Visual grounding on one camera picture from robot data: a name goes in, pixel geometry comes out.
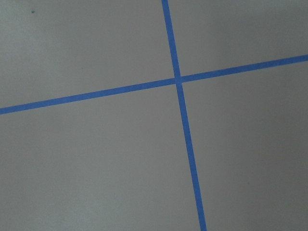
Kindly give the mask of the blue tape strip crossing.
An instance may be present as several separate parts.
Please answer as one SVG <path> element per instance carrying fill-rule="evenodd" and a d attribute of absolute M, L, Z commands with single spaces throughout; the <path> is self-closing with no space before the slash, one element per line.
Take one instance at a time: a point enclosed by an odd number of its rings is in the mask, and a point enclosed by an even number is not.
<path fill-rule="evenodd" d="M 300 56 L 283 58 L 283 59 L 278 59 L 278 60 L 273 60 L 273 61 L 266 61 L 266 62 L 261 62 L 261 63 L 248 64 L 248 65 L 242 65 L 242 66 L 209 71 L 209 72 L 204 72 L 204 73 L 192 74 L 192 75 L 183 76 L 180 79 L 183 83 L 192 82 L 192 81 L 197 81 L 197 80 L 202 80 L 202 79 L 222 77 L 222 76 L 227 76 L 227 75 L 232 75 L 232 74 L 250 72 L 250 71 L 255 71 L 259 69 L 267 69 L 267 68 L 272 68 L 272 67 L 277 67 L 277 66 L 301 63 L 301 62 L 306 62 L 307 60 L 308 60 L 307 55 L 300 55 Z M 27 110 L 32 110 L 32 109 L 37 109 L 37 108 L 42 108 L 42 107 L 49 107 L 49 106 L 55 106 L 55 105 L 60 105 L 60 104 L 79 102 L 79 101 L 84 101 L 84 100 L 89 100 L 89 99 L 95 99 L 95 98 L 123 94 L 123 93 L 134 92 L 134 91 L 140 91 L 140 90 L 147 90 L 147 89 L 164 87 L 164 86 L 175 85 L 175 84 L 176 84 L 175 78 L 169 78 L 169 79 L 163 79 L 163 80 L 158 80 L 158 81 L 118 87 L 118 88 L 113 88 L 113 89 L 100 90 L 100 91 L 77 94 L 77 95 L 72 95 L 72 96 L 54 98 L 54 99 L 38 101 L 38 102 L 33 102 L 33 103 L 25 103 L 25 104 L 20 104 L 20 105 L 3 107 L 0 109 L 0 113 L 4 115 L 4 114 L 10 114 L 10 113 L 15 113 L 15 112 L 20 112 L 20 111 L 27 111 Z"/>

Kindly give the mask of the blue tape strip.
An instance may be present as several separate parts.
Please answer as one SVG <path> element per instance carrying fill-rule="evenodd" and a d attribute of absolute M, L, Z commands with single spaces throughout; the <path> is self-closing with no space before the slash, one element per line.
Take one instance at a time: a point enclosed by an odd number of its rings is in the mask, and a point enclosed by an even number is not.
<path fill-rule="evenodd" d="M 162 0 L 162 8 L 163 8 L 165 25 L 166 25 L 166 30 L 167 30 L 167 39 L 168 39 L 172 68 L 173 68 L 173 73 L 174 73 L 174 80 L 175 80 L 175 85 L 177 89 L 181 122 L 182 122 L 182 127 L 183 127 L 187 156 L 188 156 L 190 173 L 191 173 L 191 178 L 192 178 L 192 184 L 193 184 L 192 186 L 193 186 L 193 191 L 194 191 L 199 226 L 200 226 L 200 230 L 206 231 L 207 226 L 206 226 L 197 166 L 195 162 L 193 142 L 192 142 L 190 125 L 189 125 L 187 108 L 186 108 L 186 101 L 185 101 L 184 90 L 183 90 L 183 85 L 182 85 L 182 76 L 180 73 L 180 65 L 179 65 L 179 60 L 178 60 L 175 35 L 174 35 L 173 24 L 172 24 L 172 19 L 171 19 L 171 12 L 170 12 L 169 3 L 167 0 Z"/>

